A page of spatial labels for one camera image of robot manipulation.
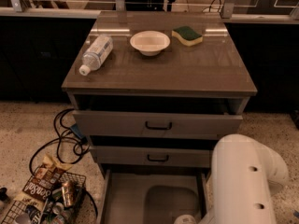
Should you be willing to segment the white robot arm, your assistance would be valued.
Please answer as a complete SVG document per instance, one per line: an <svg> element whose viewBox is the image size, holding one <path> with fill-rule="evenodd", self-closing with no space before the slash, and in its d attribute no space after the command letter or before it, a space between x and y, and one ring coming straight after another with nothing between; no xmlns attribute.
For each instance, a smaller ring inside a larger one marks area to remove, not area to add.
<svg viewBox="0 0 299 224"><path fill-rule="evenodd" d="M277 224L272 196L289 181L283 158L242 134L230 134L214 147L211 163L213 206L197 221L181 215L174 224Z"/></svg>

